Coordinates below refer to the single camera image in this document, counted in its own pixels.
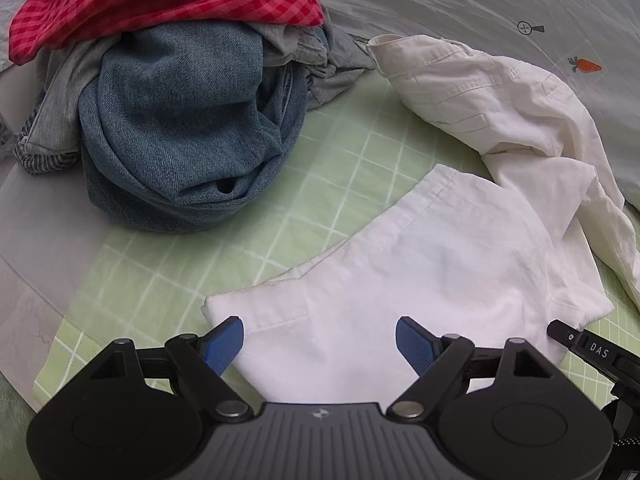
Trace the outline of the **white trousers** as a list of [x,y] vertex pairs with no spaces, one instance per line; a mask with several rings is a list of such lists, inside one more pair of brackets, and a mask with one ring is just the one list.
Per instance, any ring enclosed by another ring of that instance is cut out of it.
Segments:
[[402,316],[480,347],[521,337],[561,362],[548,324],[612,311],[599,263],[639,293],[634,227],[585,105],[552,73],[460,42],[368,48],[401,102],[477,151],[488,177],[434,167],[318,257],[210,296],[206,320],[242,320],[236,368],[276,402],[391,404],[416,379],[395,344]]

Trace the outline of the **white paper sheet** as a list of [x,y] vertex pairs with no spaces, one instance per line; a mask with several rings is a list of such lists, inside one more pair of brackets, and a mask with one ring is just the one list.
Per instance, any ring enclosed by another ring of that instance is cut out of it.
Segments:
[[90,204],[80,170],[2,171],[1,371],[29,408],[40,408],[32,389],[63,321],[96,339],[126,333],[124,322],[97,317],[115,271],[105,258],[133,239]]

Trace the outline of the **green cloth at edge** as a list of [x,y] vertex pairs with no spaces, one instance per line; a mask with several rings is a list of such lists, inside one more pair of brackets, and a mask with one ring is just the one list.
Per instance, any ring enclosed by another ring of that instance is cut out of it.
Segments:
[[1,376],[0,403],[1,478],[38,479],[26,448],[26,431],[35,412],[4,376]]

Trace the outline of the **green grid cutting mat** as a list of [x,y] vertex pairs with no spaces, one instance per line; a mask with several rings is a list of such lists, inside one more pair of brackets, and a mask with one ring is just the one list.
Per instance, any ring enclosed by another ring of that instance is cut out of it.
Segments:
[[99,228],[43,367],[43,406],[118,337],[158,347],[206,333],[210,295],[262,284],[341,244],[394,206],[434,167],[487,176],[480,155],[405,108],[379,74],[310,112],[268,190],[213,229],[186,235]]

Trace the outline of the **blue denim jeans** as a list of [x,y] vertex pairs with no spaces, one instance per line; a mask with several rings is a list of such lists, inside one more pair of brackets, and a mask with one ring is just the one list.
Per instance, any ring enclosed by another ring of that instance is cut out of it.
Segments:
[[307,98],[303,66],[267,66],[250,26],[127,32],[78,101],[91,203],[133,229],[210,229],[269,188],[299,136]]

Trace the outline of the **blue white checkered garment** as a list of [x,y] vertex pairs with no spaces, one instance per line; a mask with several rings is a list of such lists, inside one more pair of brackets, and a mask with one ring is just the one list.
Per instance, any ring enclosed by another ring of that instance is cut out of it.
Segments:
[[50,174],[50,172],[73,167],[79,158],[78,151],[53,155],[34,154],[27,151],[27,133],[35,122],[36,115],[37,111],[33,110],[18,133],[15,133],[4,117],[1,117],[1,159],[5,160],[13,156],[32,176]]

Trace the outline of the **grey garment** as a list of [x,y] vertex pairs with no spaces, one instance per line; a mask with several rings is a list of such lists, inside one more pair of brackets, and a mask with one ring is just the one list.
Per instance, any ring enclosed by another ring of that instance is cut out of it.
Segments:
[[[333,100],[364,72],[375,68],[364,47],[329,23],[318,27],[259,23],[247,26],[262,38],[265,66],[296,62],[308,70],[311,110]],[[90,39],[62,50],[43,49],[37,54],[37,115],[27,133],[29,153],[79,151],[79,96],[98,76],[103,55],[119,38],[115,35]]]

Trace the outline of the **grey carrot print sheet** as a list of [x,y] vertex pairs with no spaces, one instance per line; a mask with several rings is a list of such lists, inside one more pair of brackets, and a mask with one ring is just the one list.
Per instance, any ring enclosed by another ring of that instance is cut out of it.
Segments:
[[[26,0],[1,0],[1,63]],[[432,32],[570,81],[604,134],[628,202],[639,199],[639,0],[318,0],[348,32]]]

